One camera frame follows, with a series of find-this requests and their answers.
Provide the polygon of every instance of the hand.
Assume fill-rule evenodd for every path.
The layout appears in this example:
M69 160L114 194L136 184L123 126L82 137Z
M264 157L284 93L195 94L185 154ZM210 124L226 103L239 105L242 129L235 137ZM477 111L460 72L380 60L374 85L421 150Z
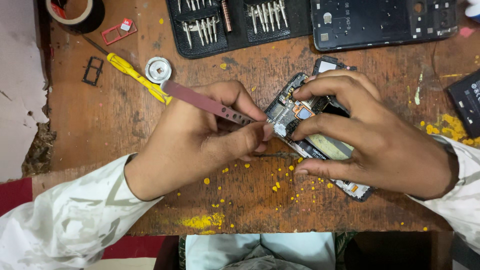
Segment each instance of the hand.
M266 150L273 126L240 82L192 87L257 122L245 127L217 118L174 98L162 112L145 148L125 166L125 178L137 198L151 200L198 181L229 161L252 160Z
M458 181L456 156L387 109L365 75L334 70L305 82L294 98L335 95L350 118L318 114L302 121L292 139L323 134L355 149L347 160L306 159L296 167L296 174L348 180L425 199L442 197Z

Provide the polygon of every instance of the screwdriver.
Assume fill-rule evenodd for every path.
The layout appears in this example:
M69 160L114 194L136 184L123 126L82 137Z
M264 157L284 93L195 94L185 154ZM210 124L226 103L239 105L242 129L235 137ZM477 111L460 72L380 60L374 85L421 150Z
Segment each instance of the screwdriver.
M120 70L121 72L128 74L135 78L138 82L144 85L150 94L152 94L156 99L160 100L167 105L170 103L172 97L170 97L167 93L160 89L159 85L152 84L149 80L142 77L138 72L136 72L132 65L130 65L127 61L125 61L120 56L116 55L115 53L111 52L108 53L102 47L100 47L97 43L93 42L91 39L82 35L88 43L92 44L95 48L97 48L100 52L107 56L107 61L110 62L116 69Z

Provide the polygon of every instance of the white sleeve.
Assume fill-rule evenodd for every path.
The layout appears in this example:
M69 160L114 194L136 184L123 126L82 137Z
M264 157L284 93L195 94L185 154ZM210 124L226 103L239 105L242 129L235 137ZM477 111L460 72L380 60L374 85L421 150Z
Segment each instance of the white sleeve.
M124 156L47 190L0 217L0 269L79 269L100 260L163 197L143 202L125 181Z
M460 238L480 254L480 150L443 136L433 138L458 157L459 180L442 198L410 198L443 216Z

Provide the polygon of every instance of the red sim card tray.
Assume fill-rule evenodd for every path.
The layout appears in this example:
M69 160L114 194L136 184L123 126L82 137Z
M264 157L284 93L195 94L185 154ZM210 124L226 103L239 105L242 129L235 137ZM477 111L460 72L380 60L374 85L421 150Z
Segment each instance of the red sim card tray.
M128 36L128 35L130 35L130 34L133 34L133 33L137 32L137 27L135 26L135 23L134 23L134 22L132 22L132 26L130 27L130 30L128 30L127 33L124 34L123 36L120 34L120 31L119 31L120 27L121 27L121 24L119 24L119 25L117 25L117 26L114 26L114 27L112 27L112 28L110 28L110 29L105 30L105 31L102 32L103 41L105 41L105 43L106 43L107 45L110 45L110 44L112 44L113 42L115 42L115 41L117 41L117 40L120 40L120 39L122 39L122 38L124 38L124 37L126 37L126 36ZM117 36L116 38L114 38L113 40L107 41L107 38L106 38L105 36L106 36L108 33L112 32L112 31L116 31L117 34L118 34L118 36Z

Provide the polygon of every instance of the wooden workbench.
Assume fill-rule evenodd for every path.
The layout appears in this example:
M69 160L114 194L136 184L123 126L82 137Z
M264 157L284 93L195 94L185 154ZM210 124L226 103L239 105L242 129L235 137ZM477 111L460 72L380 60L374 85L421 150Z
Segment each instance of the wooden workbench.
M173 80L187 86L239 80L252 90L253 99L262 109L295 73L311 74L314 61L321 56L310 36L187 60L175 49L164 1L118 0L106 1L105 5L103 24L87 36L129 61L140 73L144 73L151 57L162 56L173 66ZM479 27L461 17L460 28ZM133 19L138 32L105 46L100 32L123 18ZM105 57L56 23L52 23L51 44L53 92L48 104L51 128L57 132L51 160L55 173L34 178L36 194L141 150L165 107L145 87L106 61L97 87L81 82L90 56ZM475 56L479 54L477 31L468 38L456 35L439 42L329 55L358 66L378 86L389 108L425 130L430 123L448 125L441 121L445 113L455 116L443 89L478 69ZM415 102L417 91L419 105ZM275 139L262 159L251 162L249 168L242 161L231 162L225 167L228 172L223 173L225 168L221 168L208 176L210 184L199 179L167 195L138 220L130 233L451 230L443 218L403 194L377 190L367 202L357 203L338 188L327 188L327 181L293 176L288 167L295 166L297 159L290 148ZM277 192L272 190L276 182L281 186ZM208 226L209 217L215 213L225 215L223 224Z

